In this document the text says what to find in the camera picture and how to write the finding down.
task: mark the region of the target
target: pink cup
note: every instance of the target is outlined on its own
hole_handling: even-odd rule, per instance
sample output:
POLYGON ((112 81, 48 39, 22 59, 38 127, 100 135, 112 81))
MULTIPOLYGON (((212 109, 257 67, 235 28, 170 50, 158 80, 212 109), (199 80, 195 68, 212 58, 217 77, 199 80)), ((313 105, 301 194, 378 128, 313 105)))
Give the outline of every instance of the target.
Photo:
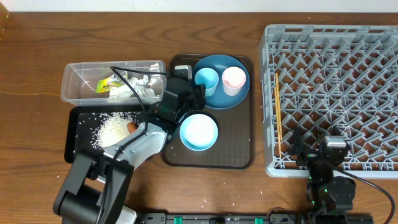
POLYGON ((234 96, 246 83, 246 74, 238 67, 229 67, 223 72, 222 80, 224 92, 229 96, 234 96))

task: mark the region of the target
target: light blue cup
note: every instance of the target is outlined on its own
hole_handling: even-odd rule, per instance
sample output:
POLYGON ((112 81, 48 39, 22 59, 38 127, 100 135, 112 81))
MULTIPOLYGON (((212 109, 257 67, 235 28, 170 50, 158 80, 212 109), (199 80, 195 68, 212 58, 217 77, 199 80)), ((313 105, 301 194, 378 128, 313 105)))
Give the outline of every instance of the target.
POLYGON ((187 117, 180 127, 181 142, 194 151, 210 148, 217 137, 217 124, 211 117, 204 114, 193 114, 187 117))
POLYGON ((218 80, 217 72, 212 68, 203 68, 195 74, 196 84, 205 84, 205 96, 212 96, 217 89, 218 80))

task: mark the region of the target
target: yellow package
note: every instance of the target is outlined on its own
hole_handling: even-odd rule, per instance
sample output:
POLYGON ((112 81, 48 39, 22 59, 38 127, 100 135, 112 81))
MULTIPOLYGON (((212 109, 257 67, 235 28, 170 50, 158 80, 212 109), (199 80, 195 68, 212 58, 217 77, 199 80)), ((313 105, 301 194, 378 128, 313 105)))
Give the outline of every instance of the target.
MULTIPOLYGON (((127 72, 122 72, 121 75, 125 80, 127 80, 127 72)), ((123 85, 124 82, 117 75, 113 74, 108 78, 104 78, 103 80, 98 81, 95 92, 104 93, 106 91, 110 91, 112 88, 117 88, 123 85)))

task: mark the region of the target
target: wooden table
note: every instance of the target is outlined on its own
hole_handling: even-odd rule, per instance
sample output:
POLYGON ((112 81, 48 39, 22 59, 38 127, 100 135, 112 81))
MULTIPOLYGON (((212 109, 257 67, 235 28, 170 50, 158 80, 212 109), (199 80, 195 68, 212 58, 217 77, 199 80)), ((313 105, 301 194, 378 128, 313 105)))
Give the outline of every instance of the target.
MULTIPOLYGON (((306 179, 271 178, 264 171, 257 46, 268 24, 398 25, 398 14, 12 12, 0 46, 0 222, 60 223, 52 204, 70 168, 63 151, 73 105, 60 99, 66 64, 168 64, 181 52, 251 58, 256 159, 246 170, 217 170, 171 167, 156 155, 135 171, 126 204, 142 212, 305 211, 306 179)), ((374 183, 398 200, 398 180, 374 183)), ((353 212, 382 223, 389 210, 387 197, 357 182, 353 212)))

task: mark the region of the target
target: wooden stick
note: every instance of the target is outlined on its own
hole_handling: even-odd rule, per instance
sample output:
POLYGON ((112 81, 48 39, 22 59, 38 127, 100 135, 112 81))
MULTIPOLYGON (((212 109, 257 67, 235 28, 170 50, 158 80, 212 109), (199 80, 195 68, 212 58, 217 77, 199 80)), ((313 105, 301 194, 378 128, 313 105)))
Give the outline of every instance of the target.
POLYGON ((275 114, 276 114, 276 126, 278 134, 278 148, 279 148, 279 158, 282 158, 282 148, 280 142, 282 141, 282 125, 281 125, 281 115, 280 115, 280 98, 279 98, 279 79, 278 73, 275 73, 275 114))

